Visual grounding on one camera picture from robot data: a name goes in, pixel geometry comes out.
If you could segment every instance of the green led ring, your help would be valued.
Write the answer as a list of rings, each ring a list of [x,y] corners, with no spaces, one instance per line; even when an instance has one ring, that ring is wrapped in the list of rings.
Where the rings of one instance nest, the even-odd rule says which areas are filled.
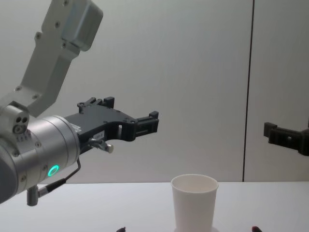
[[[53,166],[53,167],[49,170],[48,176],[53,176],[53,175],[55,175],[56,172],[58,172],[58,170],[59,170],[59,166],[58,166],[58,165]]]

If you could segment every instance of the white paper cup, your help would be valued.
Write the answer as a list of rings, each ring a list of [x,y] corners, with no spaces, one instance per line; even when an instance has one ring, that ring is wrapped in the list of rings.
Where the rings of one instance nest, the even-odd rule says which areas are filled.
[[[185,174],[171,181],[176,232],[211,232],[219,183],[206,175]]]

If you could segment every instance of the white table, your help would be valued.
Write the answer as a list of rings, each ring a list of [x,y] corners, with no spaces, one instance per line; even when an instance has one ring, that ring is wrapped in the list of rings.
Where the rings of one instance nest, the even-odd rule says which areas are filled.
[[[309,231],[309,182],[220,183],[214,232]],[[1,232],[174,232],[169,183],[72,184],[26,205],[0,205]]]

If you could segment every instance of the white wall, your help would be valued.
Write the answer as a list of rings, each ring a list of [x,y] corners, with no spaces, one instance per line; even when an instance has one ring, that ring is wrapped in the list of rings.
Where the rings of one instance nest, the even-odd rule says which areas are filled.
[[[20,83],[49,3],[0,3],[2,95]],[[73,61],[42,116],[68,116],[80,101],[114,96],[117,109],[134,117],[158,110],[161,121],[157,134],[111,141],[111,155],[82,155],[71,182],[169,181],[183,173],[240,181],[252,2],[95,3],[104,18],[93,47]]]
[[[268,144],[264,122],[302,131],[309,117],[309,1],[255,1],[246,181],[309,180],[309,158]]]

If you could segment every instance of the black bracket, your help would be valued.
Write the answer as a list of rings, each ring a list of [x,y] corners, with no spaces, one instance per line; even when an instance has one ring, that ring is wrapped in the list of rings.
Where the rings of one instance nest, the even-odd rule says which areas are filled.
[[[155,133],[158,130],[159,113],[151,112],[146,117],[133,118],[114,109],[113,97],[91,98],[77,104],[79,113],[66,117],[73,124],[78,134],[81,148],[89,139],[104,141],[118,139],[134,141],[136,137]]]
[[[303,131],[288,130],[266,122],[264,124],[264,136],[268,137],[270,144],[294,149],[299,154],[309,156],[309,129]]]

